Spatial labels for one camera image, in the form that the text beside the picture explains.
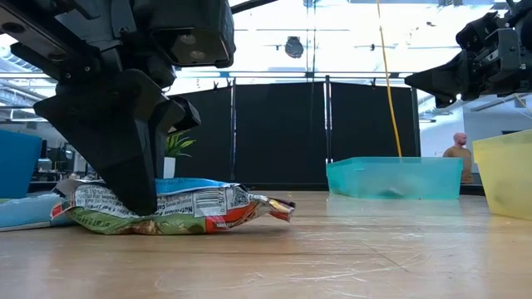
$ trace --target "yellow cable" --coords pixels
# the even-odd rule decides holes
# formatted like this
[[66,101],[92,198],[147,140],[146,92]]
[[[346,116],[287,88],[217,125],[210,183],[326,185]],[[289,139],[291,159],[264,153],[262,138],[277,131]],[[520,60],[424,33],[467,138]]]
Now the yellow cable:
[[386,85],[387,85],[387,92],[388,92],[388,105],[390,106],[390,114],[392,115],[392,124],[393,124],[393,132],[396,136],[396,146],[397,146],[397,154],[399,157],[402,157],[401,152],[401,141],[399,140],[399,131],[397,130],[397,123],[396,123],[396,114],[393,111],[393,102],[392,102],[392,88],[390,87],[390,76],[388,75],[388,63],[386,60],[386,47],[384,44],[384,30],[382,29],[382,19],[381,19],[381,2],[380,0],[377,0],[377,11],[379,14],[379,27],[381,32],[381,44],[382,44],[382,59],[384,60],[384,71],[386,73]]

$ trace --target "wooden table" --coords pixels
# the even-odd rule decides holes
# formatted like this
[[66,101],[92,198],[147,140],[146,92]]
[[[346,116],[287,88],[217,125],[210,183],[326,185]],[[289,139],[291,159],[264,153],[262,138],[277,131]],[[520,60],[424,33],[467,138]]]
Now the wooden table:
[[83,228],[0,233],[0,298],[530,298],[532,222],[484,198],[298,203],[202,236],[101,236]]

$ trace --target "potted plant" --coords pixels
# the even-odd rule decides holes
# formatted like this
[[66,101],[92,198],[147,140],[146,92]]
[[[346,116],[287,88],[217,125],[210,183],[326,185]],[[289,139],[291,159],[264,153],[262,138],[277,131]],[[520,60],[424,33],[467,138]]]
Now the potted plant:
[[184,137],[186,131],[172,134],[166,138],[166,152],[165,152],[165,171],[163,178],[174,178],[175,175],[175,158],[179,156],[190,157],[189,154],[184,154],[183,149],[191,146],[196,140],[190,140],[190,137]]

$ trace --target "green plant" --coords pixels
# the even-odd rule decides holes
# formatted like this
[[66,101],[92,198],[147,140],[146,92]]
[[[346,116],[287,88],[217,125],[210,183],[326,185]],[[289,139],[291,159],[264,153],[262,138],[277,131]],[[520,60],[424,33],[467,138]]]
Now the green plant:
[[175,133],[166,138],[166,157],[178,157],[181,155],[190,157],[189,154],[183,154],[184,148],[191,146],[196,140],[190,140],[190,137],[184,137],[183,132]]

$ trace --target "person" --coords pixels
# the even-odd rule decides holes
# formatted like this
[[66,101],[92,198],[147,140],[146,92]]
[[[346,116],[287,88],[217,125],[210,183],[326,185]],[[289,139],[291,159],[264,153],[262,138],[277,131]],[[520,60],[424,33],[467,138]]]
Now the person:
[[471,161],[471,152],[464,147],[467,143],[467,135],[464,133],[456,133],[453,136],[453,139],[455,140],[455,145],[447,149],[446,152],[443,153],[443,156],[462,158],[464,161],[464,169],[462,170],[461,181],[463,184],[472,184],[473,174],[471,173],[471,168],[473,163]]

